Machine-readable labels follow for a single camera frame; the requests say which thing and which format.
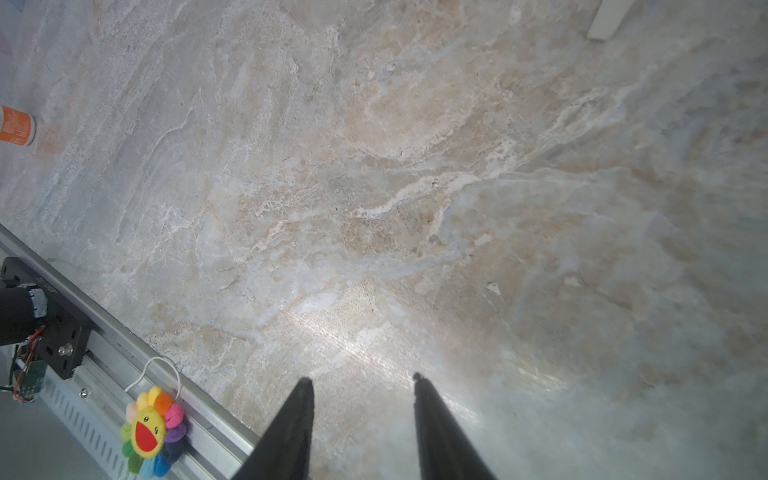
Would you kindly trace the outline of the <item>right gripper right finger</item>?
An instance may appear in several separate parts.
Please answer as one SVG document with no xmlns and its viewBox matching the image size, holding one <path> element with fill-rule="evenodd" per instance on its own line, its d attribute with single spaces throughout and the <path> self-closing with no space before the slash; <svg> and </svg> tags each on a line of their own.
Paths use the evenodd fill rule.
<svg viewBox="0 0 768 480">
<path fill-rule="evenodd" d="M 414 417 L 422 479 L 495 479 L 432 382 L 416 372 Z"/>
</svg>

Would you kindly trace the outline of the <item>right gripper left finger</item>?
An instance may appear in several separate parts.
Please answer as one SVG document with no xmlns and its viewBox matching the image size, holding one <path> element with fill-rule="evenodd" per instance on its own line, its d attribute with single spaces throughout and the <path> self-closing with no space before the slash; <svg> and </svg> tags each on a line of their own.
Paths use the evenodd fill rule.
<svg viewBox="0 0 768 480">
<path fill-rule="evenodd" d="M 312 380 L 302 377 L 233 479 L 308 479 L 314 410 Z"/>
</svg>

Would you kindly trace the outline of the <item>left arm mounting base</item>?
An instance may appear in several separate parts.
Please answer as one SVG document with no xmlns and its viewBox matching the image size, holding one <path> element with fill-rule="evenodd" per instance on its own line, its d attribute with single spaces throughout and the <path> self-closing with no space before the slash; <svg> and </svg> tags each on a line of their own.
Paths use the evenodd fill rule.
<svg viewBox="0 0 768 480">
<path fill-rule="evenodd" d="M 93 322 L 22 259 L 1 265 L 1 344 L 13 348 L 1 389 L 19 403 L 42 390 L 46 373 L 66 380 L 86 353 Z"/>
</svg>

